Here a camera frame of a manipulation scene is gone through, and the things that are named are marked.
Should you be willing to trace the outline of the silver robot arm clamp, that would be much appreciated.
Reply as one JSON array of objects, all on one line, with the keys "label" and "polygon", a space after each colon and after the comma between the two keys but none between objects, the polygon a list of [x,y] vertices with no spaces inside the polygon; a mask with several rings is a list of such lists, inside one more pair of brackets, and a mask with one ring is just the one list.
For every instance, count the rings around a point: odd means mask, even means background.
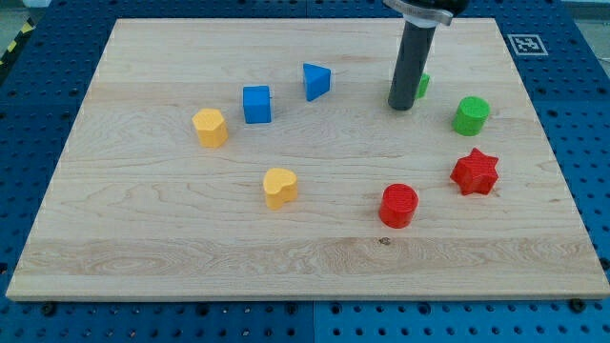
[{"label": "silver robot arm clamp", "polygon": [[439,24],[450,26],[453,19],[464,12],[469,0],[383,0],[388,8],[399,12],[403,18],[422,28]]}]

